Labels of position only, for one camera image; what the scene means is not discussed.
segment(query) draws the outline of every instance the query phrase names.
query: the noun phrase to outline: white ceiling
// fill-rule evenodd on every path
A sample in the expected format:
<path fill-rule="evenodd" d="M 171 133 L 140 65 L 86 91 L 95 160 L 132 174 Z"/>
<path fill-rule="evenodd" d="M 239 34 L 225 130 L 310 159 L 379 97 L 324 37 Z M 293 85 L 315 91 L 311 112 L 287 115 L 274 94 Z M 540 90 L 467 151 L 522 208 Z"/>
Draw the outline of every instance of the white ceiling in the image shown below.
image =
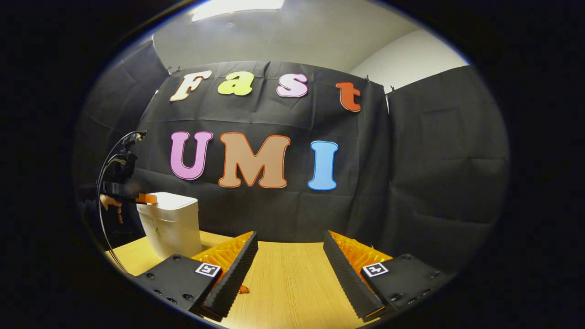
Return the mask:
<path fill-rule="evenodd" d="M 367 0 L 285 0 L 278 11 L 191 18 L 183 13 L 154 32 L 165 66 L 271 60 L 348 73 L 388 43 L 420 29 Z"/>

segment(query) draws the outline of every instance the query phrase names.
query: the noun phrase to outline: white container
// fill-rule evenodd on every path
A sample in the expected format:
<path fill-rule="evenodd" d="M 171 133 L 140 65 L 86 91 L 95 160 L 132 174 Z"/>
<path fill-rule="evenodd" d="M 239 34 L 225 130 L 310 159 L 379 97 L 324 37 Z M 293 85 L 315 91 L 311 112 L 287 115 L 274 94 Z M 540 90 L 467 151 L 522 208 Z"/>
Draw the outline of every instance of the white container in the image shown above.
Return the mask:
<path fill-rule="evenodd" d="M 151 193 L 157 204 L 137 204 L 140 221 L 154 251 L 161 259 L 174 253 L 193 257 L 202 251 L 197 199 L 176 194 Z"/>

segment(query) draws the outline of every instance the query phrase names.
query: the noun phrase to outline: table surface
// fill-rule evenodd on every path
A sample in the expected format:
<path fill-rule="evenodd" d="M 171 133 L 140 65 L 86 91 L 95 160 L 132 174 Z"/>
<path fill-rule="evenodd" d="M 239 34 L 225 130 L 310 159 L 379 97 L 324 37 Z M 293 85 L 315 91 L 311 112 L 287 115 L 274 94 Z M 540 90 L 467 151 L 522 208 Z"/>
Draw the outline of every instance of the table surface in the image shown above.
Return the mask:
<path fill-rule="evenodd" d="M 204 250 L 231 239 L 203 231 L 200 236 Z M 146 237 L 114 251 L 135 276 L 163 261 Z M 259 241 L 258 253 L 242 284 L 250 293 L 237 295 L 220 323 L 209 321 L 231 329 L 349 329 L 367 324 L 357 317 L 345 296 L 323 251 L 323 242 Z"/>

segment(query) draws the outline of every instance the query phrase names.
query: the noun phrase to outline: screw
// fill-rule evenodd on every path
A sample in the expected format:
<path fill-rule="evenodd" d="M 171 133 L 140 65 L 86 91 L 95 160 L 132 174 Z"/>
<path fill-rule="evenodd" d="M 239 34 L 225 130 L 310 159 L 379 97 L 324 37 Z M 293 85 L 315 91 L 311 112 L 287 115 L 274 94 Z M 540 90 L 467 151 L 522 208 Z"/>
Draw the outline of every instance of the screw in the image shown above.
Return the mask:
<path fill-rule="evenodd" d="M 394 294 L 390 296 L 390 301 L 397 301 L 400 299 L 400 297 L 402 297 L 400 294 Z"/>

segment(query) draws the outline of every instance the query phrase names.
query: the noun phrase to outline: pink letter u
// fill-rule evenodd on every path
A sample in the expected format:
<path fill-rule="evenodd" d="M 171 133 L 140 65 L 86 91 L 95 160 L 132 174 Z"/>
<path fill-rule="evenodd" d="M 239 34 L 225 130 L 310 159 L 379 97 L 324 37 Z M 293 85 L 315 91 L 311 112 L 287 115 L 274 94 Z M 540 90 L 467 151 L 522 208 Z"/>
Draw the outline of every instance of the pink letter u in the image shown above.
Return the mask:
<path fill-rule="evenodd" d="M 183 164 L 183 151 L 185 149 L 185 142 L 189 139 L 189 133 L 178 131 L 171 135 L 171 139 L 173 140 L 173 146 L 171 147 L 171 170 L 173 170 L 173 173 L 177 177 L 185 180 L 194 180 L 203 174 L 207 143 L 214 137 L 214 135 L 208 131 L 200 131 L 193 137 L 197 141 L 195 163 L 193 164 L 193 167 L 187 168 Z"/>

